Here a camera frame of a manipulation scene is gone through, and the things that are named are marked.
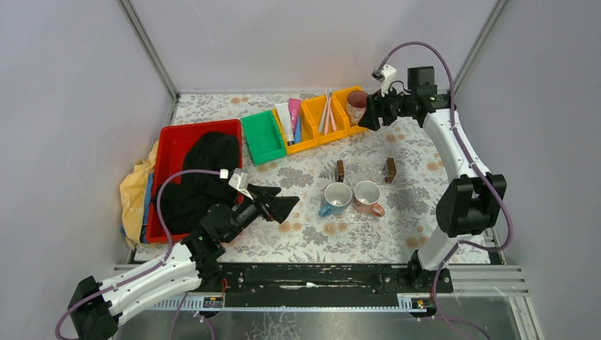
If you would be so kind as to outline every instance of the table surface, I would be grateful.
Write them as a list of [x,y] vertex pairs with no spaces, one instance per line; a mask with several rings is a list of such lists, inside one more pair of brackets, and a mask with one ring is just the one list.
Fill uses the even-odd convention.
[[[184,94],[172,124],[242,118],[270,110],[289,98],[312,96]],[[282,187],[282,195],[299,196],[300,202],[281,225],[254,221],[225,244],[220,262],[406,263],[436,229],[434,209],[448,184],[434,144],[409,118],[399,118],[378,132],[359,133],[259,166],[252,162],[245,142],[242,156],[251,183]],[[381,171],[389,157],[395,160],[397,175],[392,183],[385,183]],[[380,186],[384,217],[360,215],[352,206],[340,217],[318,216],[323,190],[334,181],[337,160],[344,162],[344,182],[351,188],[363,180]],[[482,236],[473,240],[484,244]],[[165,249],[138,246],[135,260],[147,261]],[[463,246],[451,263],[488,264],[490,259],[486,251]]]

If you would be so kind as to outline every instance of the blue mug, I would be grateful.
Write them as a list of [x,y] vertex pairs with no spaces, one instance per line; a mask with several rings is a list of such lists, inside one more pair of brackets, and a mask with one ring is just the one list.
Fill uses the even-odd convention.
[[320,217],[330,215],[342,215],[353,198],[353,192],[348,185],[334,182],[328,185],[324,191],[324,204],[319,211]]

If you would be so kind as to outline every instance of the red tray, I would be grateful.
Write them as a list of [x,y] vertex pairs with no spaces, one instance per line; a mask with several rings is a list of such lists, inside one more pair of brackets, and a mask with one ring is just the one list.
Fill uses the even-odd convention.
[[[157,150],[155,177],[152,183],[153,196],[169,176],[181,171],[184,157],[188,151],[190,151],[194,143],[207,132],[221,132],[238,138],[241,150],[240,168],[242,168],[242,126],[238,119],[164,127],[163,130],[161,130],[159,149]],[[174,179],[174,181],[179,183],[179,177]],[[149,243],[167,243],[167,235],[161,226],[156,208],[150,207],[148,213],[146,240]],[[181,239],[187,235],[188,234],[172,235],[173,241],[181,241]]]

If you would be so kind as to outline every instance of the yellow cloth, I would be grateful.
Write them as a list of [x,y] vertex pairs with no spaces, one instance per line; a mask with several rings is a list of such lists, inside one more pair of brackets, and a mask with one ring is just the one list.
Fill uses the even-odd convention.
[[121,182],[119,191],[121,192],[121,207],[123,214],[123,229],[125,230],[125,243],[132,250],[135,245],[140,243],[140,232],[142,231],[142,219],[144,218],[144,194],[146,191],[146,182],[148,174],[155,170],[157,161],[157,148],[159,142],[150,150],[146,160],[137,160],[133,167],[133,172]]

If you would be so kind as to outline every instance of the pink mug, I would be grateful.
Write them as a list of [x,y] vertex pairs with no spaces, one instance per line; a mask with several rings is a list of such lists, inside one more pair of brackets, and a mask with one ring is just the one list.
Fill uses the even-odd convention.
[[363,114],[365,114],[367,97],[369,95],[363,91],[353,91],[347,96],[347,115],[349,116],[351,126],[357,125]]
[[370,213],[376,217],[386,214],[384,208],[378,204],[380,199],[380,188],[372,181],[362,181],[355,186],[354,203],[355,209],[361,214]]

